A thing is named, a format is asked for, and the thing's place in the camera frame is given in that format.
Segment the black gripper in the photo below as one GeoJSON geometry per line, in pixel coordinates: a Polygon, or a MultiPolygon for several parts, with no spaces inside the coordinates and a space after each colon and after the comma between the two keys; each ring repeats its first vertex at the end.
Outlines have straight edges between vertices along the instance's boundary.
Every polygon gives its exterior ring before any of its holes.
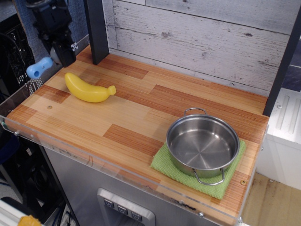
{"type": "Polygon", "coordinates": [[[35,16],[34,27],[38,37],[52,59],[62,67],[68,67],[76,61],[69,24],[72,21],[66,3],[34,3],[32,12],[35,16]]]}

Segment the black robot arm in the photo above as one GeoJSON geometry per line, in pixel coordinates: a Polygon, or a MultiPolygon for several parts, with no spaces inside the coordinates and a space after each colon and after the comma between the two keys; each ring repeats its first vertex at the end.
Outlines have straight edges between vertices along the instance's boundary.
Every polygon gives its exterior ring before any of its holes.
{"type": "Polygon", "coordinates": [[[76,61],[76,42],[71,37],[72,22],[68,3],[64,0],[28,0],[27,8],[34,14],[33,26],[53,61],[68,67],[76,61]]]}

